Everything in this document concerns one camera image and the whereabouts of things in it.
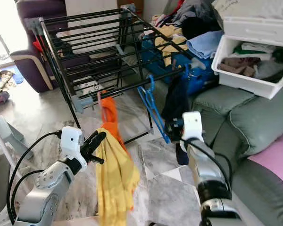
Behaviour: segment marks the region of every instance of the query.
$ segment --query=gray leather couch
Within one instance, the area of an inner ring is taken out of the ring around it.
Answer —
[[[268,100],[218,86],[199,94],[192,109],[201,113],[205,142],[230,159],[238,198],[264,225],[283,226],[283,181],[247,159],[283,134],[283,89]]]

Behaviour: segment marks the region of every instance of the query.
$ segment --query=black cable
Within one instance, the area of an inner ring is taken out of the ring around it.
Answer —
[[[43,135],[42,137],[40,137],[38,140],[36,140],[28,149],[26,152],[24,152],[24,154],[21,156],[21,158],[19,159],[18,163],[16,164],[16,167],[10,177],[10,181],[9,181],[9,185],[8,185],[8,191],[7,191],[7,196],[6,196],[6,207],[7,207],[7,210],[8,210],[8,217],[11,221],[11,224],[13,225],[15,223],[15,219],[17,217],[16,213],[13,213],[12,212],[12,209],[11,209],[11,206],[10,206],[10,201],[9,201],[9,198],[10,198],[10,192],[11,192],[11,187],[12,187],[12,184],[13,184],[13,181],[15,179],[15,176],[16,176],[16,171],[18,170],[22,160],[25,158],[25,156],[27,155],[27,153],[29,153],[31,151],[31,149],[33,147],[36,146],[37,143],[39,143],[41,140],[43,140],[45,137],[48,137],[50,135],[57,135],[59,138],[61,137],[61,130],[59,131],[56,131],[56,132],[51,132],[51,133],[47,133],[45,135]]]
[[[13,191],[13,194],[11,196],[11,210],[14,214],[16,214],[16,210],[15,210],[15,197],[16,197],[16,193],[17,193],[17,190],[21,184],[21,182],[27,178],[29,175],[32,175],[34,173],[42,173],[44,170],[40,169],[40,170],[35,170],[35,171],[32,171],[32,172],[29,172],[27,174],[25,174],[23,177],[21,177],[21,179],[18,181],[18,183],[16,184],[15,188],[14,188],[14,191]]]
[[[215,152],[215,155],[221,156],[221,157],[223,157],[226,160],[227,165],[228,165],[228,171],[229,171],[229,181],[230,181],[230,185],[232,186],[232,182],[233,182],[233,169],[232,169],[232,164],[231,164],[230,160],[224,154]]]
[[[198,150],[200,150],[202,153],[204,153],[210,160],[212,160],[212,161],[219,167],[220,171],[222,172],[222,174],[223,174],[223,176],[224,176],[224,178],[225,178],[225,183],[226,183],[226,185],[227,185],[227,187],[228,187],[228,190],[229,190],[229,192],[230,192],[230,194],[231,194],[231,197],[232,197],[232,189],[231,189],[230,182],[229,182],[229,180],[228,180],[228,178],[227,178],[227,176],[226,176],[225,170],[224,170],[223,167],[220,165],[220,163],[219,163],[215,158],[213,158],[209,153],[207,153],[207,152],[206,152],[205,150],[203,150],[201,147],[199,147],[199,146],[193,144],[191,141],[183,140],[183,139],[181,139],[181,140],[182,140],[183,142],[185,142],[185,143],[188,143],[188,144],[192,145],[193,147],[196,147]]]

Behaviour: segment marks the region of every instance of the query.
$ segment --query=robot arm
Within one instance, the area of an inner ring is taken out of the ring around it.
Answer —
[[[214,152],[203,142],[200,113],[184,113],[182,120],[166,123],[165,131],[172,141],[180,139],[181,148],[188,154],[200,198],[200,226],[245,226],[232,201],[231,189],[212,160]]]
[[[66,158],[43,171],[36,179],[32,191],[21,204],[15,226],[50,226],[58,204],[69,189],[74,176],[87,168],[87,163],[103,160],[92,153],[106,137],[105,132],[95,131],[83,143],[80,129],[64,127],[61,137],[62,152]]]

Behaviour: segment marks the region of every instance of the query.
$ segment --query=yellow towel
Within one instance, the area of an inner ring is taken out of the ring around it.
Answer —
[[[105,160],[96,165],[97,192],[101,226],[126,226],[127,210],[133,209],[133,192],[140,175],[130,156],[119,142],[104,129],[106,138],[97,149]]]
[[[162,28],[159,29],[160,32],[162,32],[165,36],[170,37],[174,34],[177,34],[173,37],[172,41],[176,44],[180,44],[183,43],[186,38],[184,36],[180,36],[183,34],[183,31],[181,28],[176,28],[173,25],[170,26],[166,26],[164,25]],[[165,44],[167,43],[166,40],[164,40],[161,37],[158,37],[155,39],[155,46],[161,45],[161,44]],[[184,45],[179,45],[179,47],[181,47],[183,50],[187,50],[188,47],[186,44]],[[162,56],[168,56],[170,55],[172,52],[178,52],[177,49],[175,49],[173,46],[169,45],[169,46],[163,46],[163,47],[159,47],[158,48],[160,51],[162,51]],[[171,65],[171,57],[167,57],[164,58],[164,62],[165,62],[165,66],[169,66]]]

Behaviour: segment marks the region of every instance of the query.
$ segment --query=pink fabric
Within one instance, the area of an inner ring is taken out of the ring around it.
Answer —
[[[283,135],[267,149],[249,159],[269,169],[283,181]]]

